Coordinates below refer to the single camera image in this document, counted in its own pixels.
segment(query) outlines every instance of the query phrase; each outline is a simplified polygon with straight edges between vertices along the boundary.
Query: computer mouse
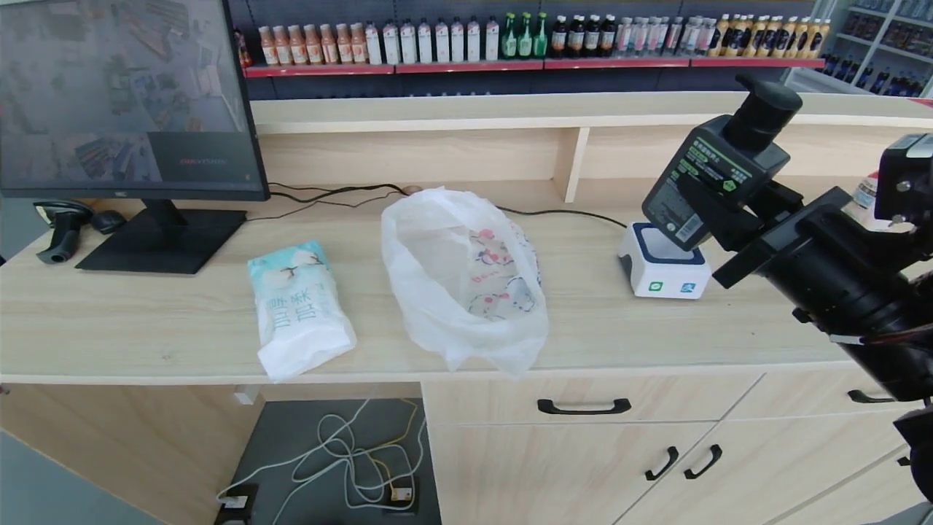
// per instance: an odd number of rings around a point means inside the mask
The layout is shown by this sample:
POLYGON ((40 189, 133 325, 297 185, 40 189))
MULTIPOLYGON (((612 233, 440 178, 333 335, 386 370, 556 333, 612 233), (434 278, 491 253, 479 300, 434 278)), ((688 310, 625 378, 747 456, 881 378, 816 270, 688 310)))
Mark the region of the computer mouse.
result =
POLYGON ((107 235, 114 233, 120 226, 126 224, 126 219, 120 214, 120 212, 106 209, 104 211, 99 211, 91 217, 91 226, 94 227, 94 230, 107 235))

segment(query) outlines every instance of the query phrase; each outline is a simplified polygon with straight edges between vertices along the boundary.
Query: counter top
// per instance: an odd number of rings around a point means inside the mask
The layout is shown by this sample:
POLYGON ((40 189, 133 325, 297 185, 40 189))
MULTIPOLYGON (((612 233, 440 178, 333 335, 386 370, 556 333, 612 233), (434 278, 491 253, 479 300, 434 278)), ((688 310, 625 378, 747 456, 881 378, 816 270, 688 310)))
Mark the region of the counter top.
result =
MULTIPOLYGON (((640 202, 653 180, 583 180, 573 208, 619 220, 641 220, 640 202)), ((849 177, 797 177, 788 184, 809 198, 849 177)), ((564 206, 549 181, 475 182, 468 189, 502 206, 564 206)), ((343 202, 375 195, 350 193, 343 202)), ((437 354, 416 347, 380 252, 380 214, 393 195, 349 209, 317 205, 284 219, 249 222, 194 277, 82 272, 73 268, 102 237, 85 229, 81 251, 49 266, 39 239, 0 269, 0 380, 6 383, 229 384, 267 383, 259 365, 258 329, 246 262, 317 239, 334 269, 340 302, 354 324, 357 348, 296 383, 417 381, 453 376, 437 354)), ((134 201, 113 201, 131 211, 134 201)), ((233 203, 181 202, 180 207, 233 203)), ((299 207, 280 197, 244 203, 249 217, 299 207)), ((792 306, 763 279, 726 291, 711 283, 698 302, 635 299, 616 252, 623 236, 608 222, 570 215, 514 217, 534 243, 550 314, 550 337, 532 376, 629 370, 847 362, 816 329, 790 316, 792 306)), ((715 266, 727 255, 704 245, 715 266)), ((469 360, 457 376, 490 376, 469 360)))
MULTIPOLYGON (((251 103, 260 135, 696 125, 733 113, 745 92, 486 95, 251 103)), ((933 127, 933 108, 906 98, 801 93, 795 124, 933 127)))

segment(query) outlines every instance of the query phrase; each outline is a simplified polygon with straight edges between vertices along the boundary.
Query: computer monitor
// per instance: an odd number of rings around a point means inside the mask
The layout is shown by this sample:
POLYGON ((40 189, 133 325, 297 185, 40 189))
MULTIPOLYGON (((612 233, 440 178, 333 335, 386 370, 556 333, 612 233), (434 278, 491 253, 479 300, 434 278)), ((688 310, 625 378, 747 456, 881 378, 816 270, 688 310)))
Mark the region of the computer monitor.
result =
POLYGON ((77 267, 194 274, 264 201, 223 0, 0 0, 0 192, 146 209, 77 267))

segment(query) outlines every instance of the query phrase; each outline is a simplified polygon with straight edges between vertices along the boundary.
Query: drawer handle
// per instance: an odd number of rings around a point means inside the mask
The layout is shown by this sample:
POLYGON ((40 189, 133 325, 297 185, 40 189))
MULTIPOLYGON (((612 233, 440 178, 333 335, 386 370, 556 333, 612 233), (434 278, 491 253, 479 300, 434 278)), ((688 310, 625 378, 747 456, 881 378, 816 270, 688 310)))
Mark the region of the drawer handle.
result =
POLYGON ((537 409, 545 414, 555 416, 608 416, 628 412, 632 410, 632 404, 629 403, 628 399, 621 398, 613 400, 612 408, 607 410, 563 410, 554 406, 554 402, 550 399, 539 399, 537 400, 537 409))
POLYGON ((861 404, 875 404, 875 403, 894 403, 894 399, 890 397, 871 397, 862 390, 849 390, 846 392, 849 394, 849 399, 856 403, 861 404))
POLYGON ((677 461, 677 458, 679 457, 680 457, 680 452, 677 452, 677 447, 668 447, 667 448, 667 464, 664 465, 660 469, 660 471, 658 471, 657 474, 654 474, 651 471, 645 472, 645 479, 647 479, 648 481, 657 480, 659 477, 664 475, 664 473, 667 472, 668 469, 674 466, 674 463, 677 461))
POLYGON ((713 453, 713 459, 709 463, 706 464, 706 466, 702 469, 702 471, 696 474, 694 474, 693 471, 690 469, 685 470, 684 476, 686 476, 687 479, 696 479, 700 477, 701 475, 706 474, 706 471, 712 468, 712 466, 715 465, 717 461, 719 461, 719 458, 722 457, 722 448, 719 445, 711 446, 709 448, 709 451, 713 453))

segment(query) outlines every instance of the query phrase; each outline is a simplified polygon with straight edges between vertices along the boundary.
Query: packaged item in bag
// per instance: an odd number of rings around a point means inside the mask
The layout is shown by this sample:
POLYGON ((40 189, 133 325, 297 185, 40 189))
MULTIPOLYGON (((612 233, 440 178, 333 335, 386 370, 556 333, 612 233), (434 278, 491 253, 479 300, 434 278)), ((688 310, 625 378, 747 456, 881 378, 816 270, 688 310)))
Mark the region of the packaged item in bag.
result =
POLYGON ((518 376, 535 362, 549 328, 537 256, 489 201, 441 188, 389 206, 383 261, 409 337, 451 370, 478 356, 518 376))
POLYGON ((259 361, 270 379, 303 374, 356 346, 317 241, 274 251, 247 267, 256 295, 259 361))

